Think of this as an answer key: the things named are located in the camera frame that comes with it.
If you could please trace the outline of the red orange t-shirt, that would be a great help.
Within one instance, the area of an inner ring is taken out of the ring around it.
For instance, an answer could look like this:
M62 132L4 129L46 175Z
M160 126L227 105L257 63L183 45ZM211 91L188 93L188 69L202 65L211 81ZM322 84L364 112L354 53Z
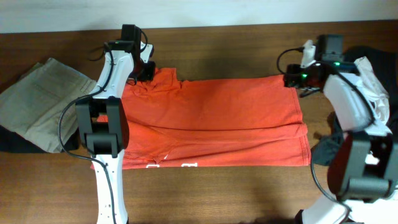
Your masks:
M160 68L127 84L124 169L307 166L310 146L299 99L282 76L180 81Z

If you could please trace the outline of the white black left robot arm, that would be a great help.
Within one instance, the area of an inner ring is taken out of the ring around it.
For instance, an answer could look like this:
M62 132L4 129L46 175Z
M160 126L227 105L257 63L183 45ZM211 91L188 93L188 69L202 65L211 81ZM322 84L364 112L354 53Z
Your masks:
M114 40L105 46L98 82L75 110L83 145L93 163L98 194L98 223L128 223L123 195L123 157L129 128L121 97L129 79L154 75L152 44Z

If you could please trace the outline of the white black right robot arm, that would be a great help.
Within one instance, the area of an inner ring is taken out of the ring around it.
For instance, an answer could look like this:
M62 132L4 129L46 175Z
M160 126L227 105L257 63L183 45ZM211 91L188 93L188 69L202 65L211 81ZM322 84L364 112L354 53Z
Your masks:
M303 89L302 97L322 92L345 137L328 168L328 189L312 206L299 211L295 222L397 222L397 139L376 118L355 65L291 64L284 82L286 87Z

